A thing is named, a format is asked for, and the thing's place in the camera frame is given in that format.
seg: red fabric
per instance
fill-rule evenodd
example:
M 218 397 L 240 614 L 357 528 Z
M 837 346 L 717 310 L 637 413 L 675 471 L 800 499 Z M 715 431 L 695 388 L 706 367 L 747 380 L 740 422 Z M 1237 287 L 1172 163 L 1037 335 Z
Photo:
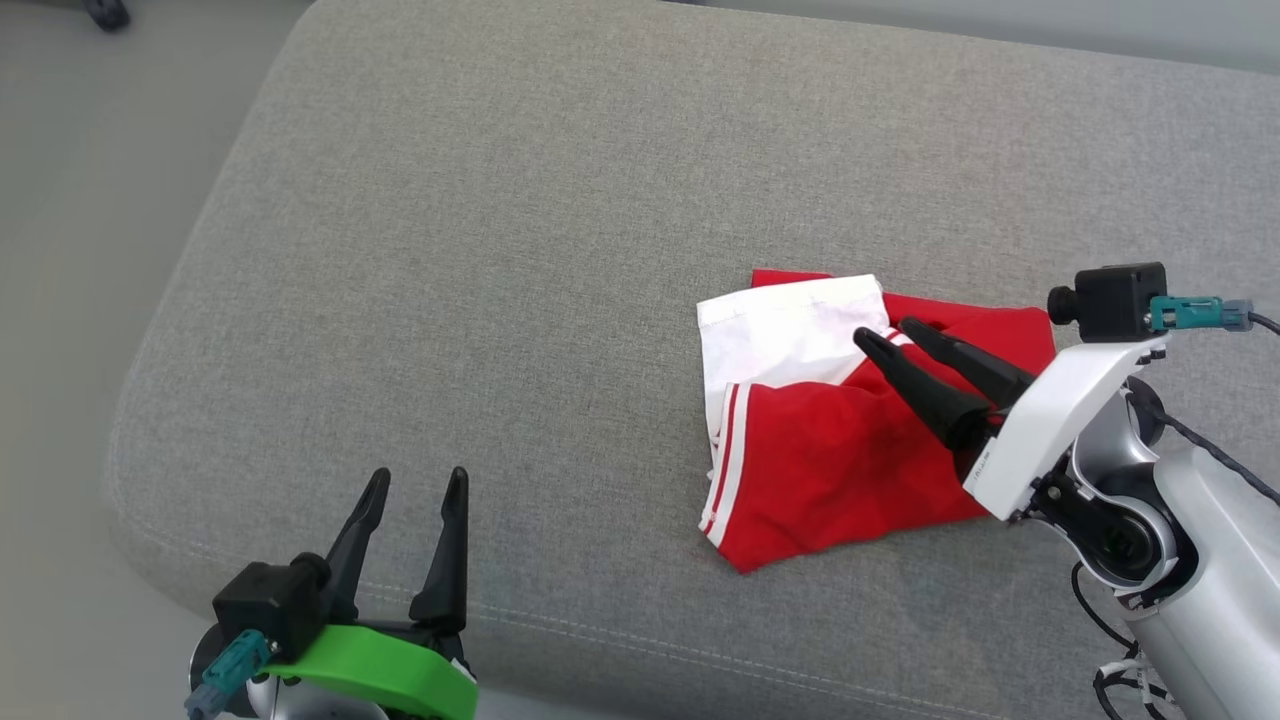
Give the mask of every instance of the red fabric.
M 756 270 L 751 287 L 820 277 L 831 275 Z M 919 318 L 1033 373 L 1053 359 L 1048 316 L 1038 309 L 975 307 L 888 293 L 884 304 L 892 324 Z M 916 346 L 902 350 L 934 377 L 975 392 Z M 724 475 L 739 477 L 719 551 L 740 573 L 984 514 L 960 486 L 951 454 L 869 361 L 840 386 L 737 386 L 731 397 L 746 402 L 746 413 L 737 415 L 741 421 L 730 413 L 723 457 L 731 457 L 735 442 L 744 443 L 744 452 L 740 465 L 726 460 L 721 468 L 718 492 L 724 489 Z

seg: black cable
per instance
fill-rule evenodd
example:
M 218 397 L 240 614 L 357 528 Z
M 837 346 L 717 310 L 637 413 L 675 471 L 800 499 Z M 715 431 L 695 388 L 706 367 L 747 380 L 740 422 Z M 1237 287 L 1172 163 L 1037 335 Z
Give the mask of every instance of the black cable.
M 1236 462 L 1235 459 L 1224 452 L 1221 447 L 1204 439 L 1203 437 L 1199 436 L 1199 433 L 1179 423 L 1176 418 L 1174 418 L 1169 413 L 1165 413 L 1162 409 L 1157 407 L 1148 400 L 1140 397 L 1138 393 L 1130 392 L 1129 398 L 1138 407 L 1142 407 L 1147 413 L 1151 413 L 1151 416 L 1155 418 L 1156 420 L 1160 420 L 1161 423 L 1178 430 L 1178 434 L 1190 441 L 1192 445 L 1207 450 L 1208 454 L 1213 456 L 1213 460 L 1217 460 L 1228 470 L 1231 470 L 1233 473 L 1236 473 L 1238 475 L 1244 478 L 1244 482 L 1249 483 L 1249 487 L 1258 491 L 1258 493 L 1262 495 L 1262 497 L 1266 497 L 1271 502 L 1280 505 L 1280 492 L 1276 492 L 1271 486 L 1262 482 L 1262 479 L 1254 475 L 1248 468 Z
M 1107 688 L 1117 683 L 1107 683 L 1107 679 L 1102 676 L 1102 670 L 1098 670 L 1093 675 L 1093 693 L 1098 696 L 1098 705 L 1102 706 L 1102 712 L 1107 714 L 1107 720 L 1124 720 L 1120 714 L 1116 712 L 1114 705 L 1111 705 L 1111 698 L 1107 697 Z
M 1102 628 L 1102 632 L 1106 633 L 1111 639 L 1124 646 L 1125 660 L 1133 660 L 1134 657 L 1138 657 L 1138 653 L 1142 652 L 1142 648 L 1138 646 L 1138 642 L 1130 641 L 1129 638 L 1116 632 L 1115 628 L 1107 625 L 1106 620 L 1103 620 L 1102 616 L 1098 615 L 1096 610 L 1093 610 L 1093 606 L 1089 605 L 1089 601 L 1084 598 L 1084 592 L 1080 591 L 1082 569 L 1084 569 L 1083 562 L 1076 562 L 1075 568 L 1071 568 L 1071 594 L 1075 596 L 1075 601 L 1080 603 L 1080 609 L 1084 610 L 1084 614 L 1089 616 L 1089 620 L 1093 620 L 1094 625 Z M 1115 706 L 1111 705 L 1111 698 L 1107 697 L 1107 688 L 1112 685 L 1125 685 L 1134 689 L 1142 689 L 1142 684 L 1138 683 L 1138 680 L 1125 678 L 1124 674 L 1103 678 L 1102 670 L 1098 670 L 1098 673 L 1093 676 L 1093 692 L 1094 694 L 1098 696 L 1098 705 L 1101 705 L 1102 711 L 1107 714 L 1107 719 L 1124 720 L 1123 717 L 1120 717 L 1120 714 L 1116 712 Z M 1160 685 L 1153 685 L 1148 683 L 1147 691 L 1152 696 L 1158 697 L 1160 700 L 1169 700 L 1169 691 L 1166 691 Z M 1147 715 L 1151 715 L 1152 720 L 1166 720 L 1166 717 L 1161 715 L 1160 711 L 1156 710 L 1156 706 L 1153 706 L 1152 703 L 1147 702 L 1143 703 L 1143 706 L 1147 708 Z
M 1249 320 L 1262 325 L 1263 328 L 1280 334 L 1280 323 L 1267 318 L 1266 315 L 1258 315 L 1257 313 L 1249 313 Z
M 1102 616 L 1098 615 L 1093 610 L 1093 607 L 1089 605 L 1089 601 L 1084 600 L 1084 593 L 1080 592 L 1080 570 L 1083 568 L 1084 568 L 1083 562 L 1076 562 L 1075 568 L 1071 568 L 1071 593 L 1075 594 L 1075 601 L 1080 603 L 1080 607 L 1084 609 L 1084 614 L 1089 616 L 1089 620 L 1093 620 L 1094 625 L 1102 628 L 1103 633 L 1106 633 L 1107 635 L 1110 635 L 1111 639 L 1114 639 L 1117 643 L 1123 644 L 1125 647 L 1125 650 L 1128 650 L 1129 652 L 1133 653 L 1133 657 L 1137 657 L 1137 655 L 1138 655 L 1138 643 L 1134 642 L 1134 641 L 1130 641 L 1129 638 L 1126 638 L 1126 637 L 1121 635 L 1119 632 L 1116 632 L 1115 628 L 1112 628 L 1111 625 L 1108 625 L 1107 621 L 1103 620 Z

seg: white label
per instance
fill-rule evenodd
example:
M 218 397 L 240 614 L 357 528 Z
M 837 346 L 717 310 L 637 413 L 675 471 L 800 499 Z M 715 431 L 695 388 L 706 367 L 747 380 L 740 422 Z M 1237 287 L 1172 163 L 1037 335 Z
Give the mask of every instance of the white label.
M 995 451 L 995 441 L 987 441 L 987 445 L 982 446 L 982 452 L 978 454 L 978 459 L 973 462 L 973 469 L 969 470 L 969 475 L 964 479 L 964 489 L 969 495 L 974 495 L 974 489 L 977 489 L 974 486 L 982 479 L 982 471 L 987 468 L 987 459 Z

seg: teal connector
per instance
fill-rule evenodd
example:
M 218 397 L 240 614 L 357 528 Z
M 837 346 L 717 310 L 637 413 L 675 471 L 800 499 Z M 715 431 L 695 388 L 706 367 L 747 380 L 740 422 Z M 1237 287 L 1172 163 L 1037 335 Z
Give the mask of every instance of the teal connector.
M 200 676 L 198 688 L 182 703 L 188 720 L 214 720 L 244 683 L 262 671 L 271 659 L 266 637 L 244 630 Z
M 1231 332 L 1244 332 L 1253 328 L 1253 322 L 1249 320 L 1252 311 L 1253 302 L 1249 300 L 1224 301 L 1221 297 L 1161 295 L 1151 299 L 1151 329 L 1224 328 Z

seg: gray cushion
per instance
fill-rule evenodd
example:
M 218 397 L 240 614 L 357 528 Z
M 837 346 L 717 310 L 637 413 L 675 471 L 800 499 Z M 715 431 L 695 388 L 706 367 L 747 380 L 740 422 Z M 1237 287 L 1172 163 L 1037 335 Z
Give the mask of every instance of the gray cushion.
M 388 465 L 360 601 L 402 616 L 463 464 L 481 682 L 662 717 L 1092 719 L 1117 648 L 1043 528 L 716 555 L 694 304 L 778 266 L 1038 305 L 1140 259 L 1249 296 L 1277 193 L 1274 77 L 658 3 L 320 3 L 131 373 L 116 539 L 204 609 L 324 551 Z M 1275 348 L 1203 332 L 1149 379 L 1265 471 Z

